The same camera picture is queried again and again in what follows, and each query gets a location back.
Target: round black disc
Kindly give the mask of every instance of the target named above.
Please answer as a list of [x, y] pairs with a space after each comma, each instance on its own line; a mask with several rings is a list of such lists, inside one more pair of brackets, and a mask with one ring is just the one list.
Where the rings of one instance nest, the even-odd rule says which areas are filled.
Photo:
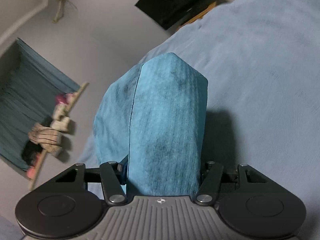
[[93, 193], [30, 192], [17, 204], [15, 214], [21, 228], [39, 238], [67, 238], [83, 233], [102, 215], [101, 200]]
[[234, 230], [270, 239], [290, 236], [298, 230], [306, 217], [306, 208], [291, 193], [233, 193], [221, 199], [219, 213]]

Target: light blue bed sheet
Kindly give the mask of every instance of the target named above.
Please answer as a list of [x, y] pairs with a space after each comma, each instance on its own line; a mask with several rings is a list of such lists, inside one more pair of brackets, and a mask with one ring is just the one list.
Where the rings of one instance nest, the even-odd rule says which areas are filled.
[[220, 5], [140, 62], [167, 52], [209, 81], [202, 159], [248, 163], [296, 194], [302, 239], [320, 239], [320, 0]]

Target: turquoise fabric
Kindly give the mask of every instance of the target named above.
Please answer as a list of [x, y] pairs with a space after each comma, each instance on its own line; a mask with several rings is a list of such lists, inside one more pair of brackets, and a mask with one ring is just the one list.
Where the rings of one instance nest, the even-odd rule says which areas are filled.
[[190, 195], [199, 187], [207, 79], [174, 53], [113, 83], [94, 119], [98, 162], [129, 155], [127, 194]]
[[22, 170], [20, 154], [35, 122], [51, 115], [55, 96], [75, 92], [79, 85], [46, 61], [22, 40], [16, 41], [20, 66], [0, 93], [0, 155]]

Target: bed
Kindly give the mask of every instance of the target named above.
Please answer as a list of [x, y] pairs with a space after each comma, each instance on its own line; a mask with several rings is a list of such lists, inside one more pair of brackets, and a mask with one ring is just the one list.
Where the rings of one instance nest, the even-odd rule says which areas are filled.
[[[296, 194], [301, 237], [319, 239], [320, 0], [222, 4], [140, 63], [167, 52], [209, 81], [202, 160], [248, 163]], [[93, 135], [79, 161], [98, 166]]]

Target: curtain fold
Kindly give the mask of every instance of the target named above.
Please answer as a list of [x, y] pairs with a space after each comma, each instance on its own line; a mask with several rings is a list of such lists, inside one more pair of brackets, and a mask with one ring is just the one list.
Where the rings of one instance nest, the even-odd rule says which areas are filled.
[[22, 40], [16, 42], [20, 65], [12, 70], [0, 92], [0, 155], [26, 170], [20, 155], [28, 132], [35, 122], [52, 115], [57, 94], [73, 93], [79, 85]]

